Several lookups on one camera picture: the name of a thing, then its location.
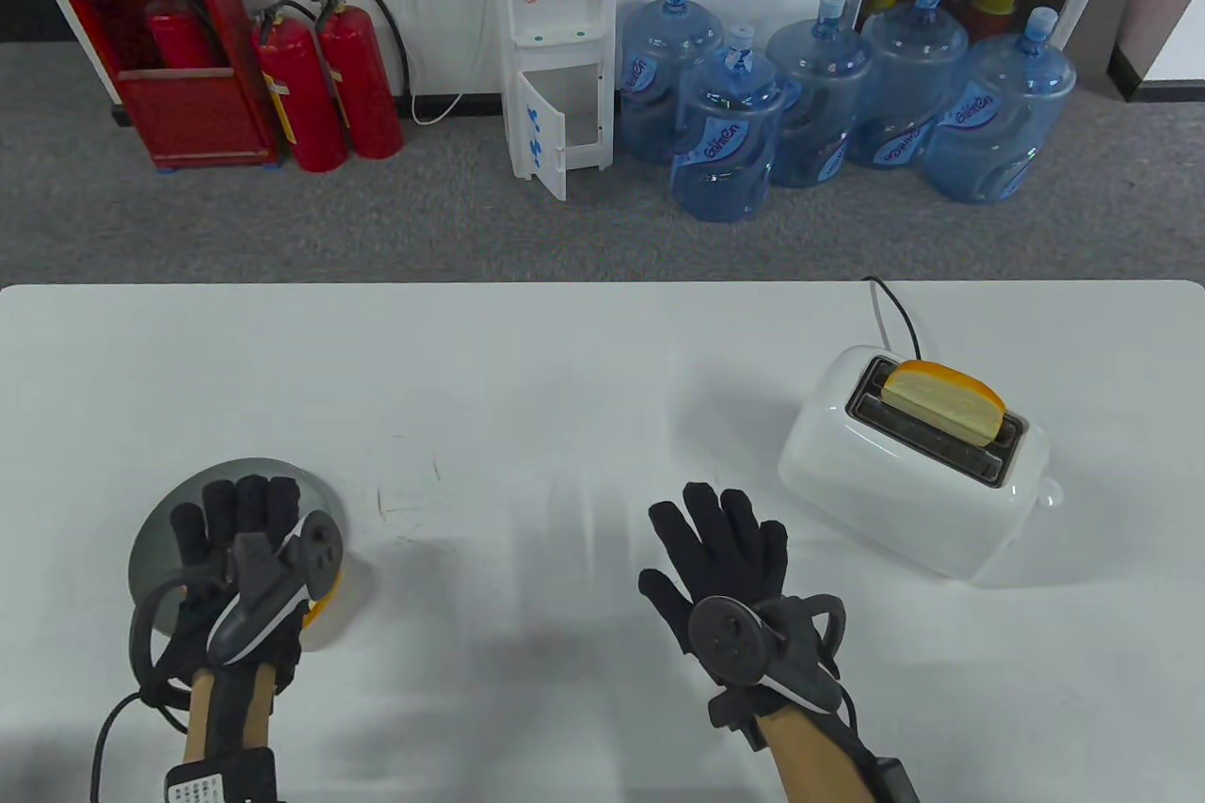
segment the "water dispenser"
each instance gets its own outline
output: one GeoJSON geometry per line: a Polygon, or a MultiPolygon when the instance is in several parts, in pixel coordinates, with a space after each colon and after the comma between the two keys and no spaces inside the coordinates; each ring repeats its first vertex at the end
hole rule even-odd
{"type": "Polygon", "coordinates": [[[611,165],[615,0],[494,0],[517,178],[565,199],[565,174],[611,165]]]}

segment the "white toaster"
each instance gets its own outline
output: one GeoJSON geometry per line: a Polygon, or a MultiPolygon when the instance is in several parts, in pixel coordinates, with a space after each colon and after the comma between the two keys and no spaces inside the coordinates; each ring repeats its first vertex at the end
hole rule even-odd
{"type": "Polygon", "coordinates": [[[1046,476],[1046,433],[1009,411],[977,447],[887,406],[904,358],[857,346],[804,404],[778,475],[789,490],[870,539],[946,576],[972,579],[1063,490],[1046,476]]]}

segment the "hand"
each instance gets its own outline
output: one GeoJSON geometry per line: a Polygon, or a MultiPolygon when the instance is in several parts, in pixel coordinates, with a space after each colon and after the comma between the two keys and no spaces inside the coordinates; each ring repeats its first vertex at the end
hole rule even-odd
{"type": "MultiPolygon", "coordinates": [[[[300,490],[296,481],[277,476],[268,480],[249,475],[230,483],[221,480],[201,490],[201,508],[192,502],[177,505],[171,514],[171,527],[186,570],[211,565],[214,574],[228,574],[230,547],[237,533],[265,533],[272,550],[280,549],[298,521],[300,490]]],[[[160,705],[158,691],[171,679],[192,685],[201,669],[214,670],[206,652],[210,631],[229,602],[236,596],[237,574],[225,582],[196,585],[180,604],[176,631],[154,664],[154,680],[143,688],[143,698],[160,705]]],[[[251,672],[260,664],[276,668],[276,692],[293,680],[301,657],[301,625],[306,604],[301,603],[269,637],[235,666],[251,672]]]]}
{"type": "MultiPolygon", "coordinates": [[[[782,596],[787,575],[787,528],[778,521],[758,522],[748,496],[740,490],[724,490],[717,499],[711,486],[688,483],[682,490],[682,500],[695,529],[672,502],[653,505],[648,517],[690,598],[687,599],[669,576],[652,568],[641,572],[639,586],[670,626],[682,652],[693,653],[687,623],[692,609],[701,599],[728,596],[752,606],[782,596]]],[[[711,678],[723,684],[716,675],[711,678]]],[[[762,686],[748,687],[737,696],[747,709],[747,715],[739,719],[741,729],[746,729],[754,715],[769,715],[787,705],[786,698],[762,686]]],[[[718,699],[729,705],[733,694],[718,699]]]]}

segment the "plate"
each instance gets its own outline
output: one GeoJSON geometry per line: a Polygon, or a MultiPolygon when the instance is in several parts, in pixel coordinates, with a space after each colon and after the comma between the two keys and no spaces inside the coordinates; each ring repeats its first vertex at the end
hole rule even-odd
{"type": "MultiPolygon", "coordinates": [[[[236,483],[243,476],[259,475],[272,479],[274,476],[292,476],[296,480],[301,497],[298,500],[298,514],[306,515],[316,509],[322,509],[335,518],[339,528],[347,531],[343,520],[340,518],[339,503],[334,492],[317,476],[302,470],[300,467],[289,464],[286,461],[275,458],[236,458],[225,461],[214,467],[206,468],[198,475],[189,476],[183,483],[169,492],[154,506],[147,516],[134,539],[134,547],[130,550],[129,585],[130,598],[137,603],[172,572],[181,567],[180,550],[176,547],[176,534],[171,529],[171,510],[183,502],[201,503],[201,488],[214,480],[230,480],[236,483]]],[[[155,631],[170,637],[176,628],[176,609],[183,598],[183,590],[177,590],[166,596],[163,605],[155,615],[155,631]]]]}

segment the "carpet floor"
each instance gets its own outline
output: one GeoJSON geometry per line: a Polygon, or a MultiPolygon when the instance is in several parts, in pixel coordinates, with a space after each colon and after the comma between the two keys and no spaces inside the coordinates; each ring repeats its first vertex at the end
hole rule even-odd
{"type": "Polygon", "coordinates": [[[1007,204],[846,170],[705,225],[621,153],[568,204],[513,178],[500,118],[407,123],[335,174],[159,175],[76,45],[0,45],[0,286],[16,282],[599,279],[1205,281],[1205,105],[1080,88],[1007,204]]]}

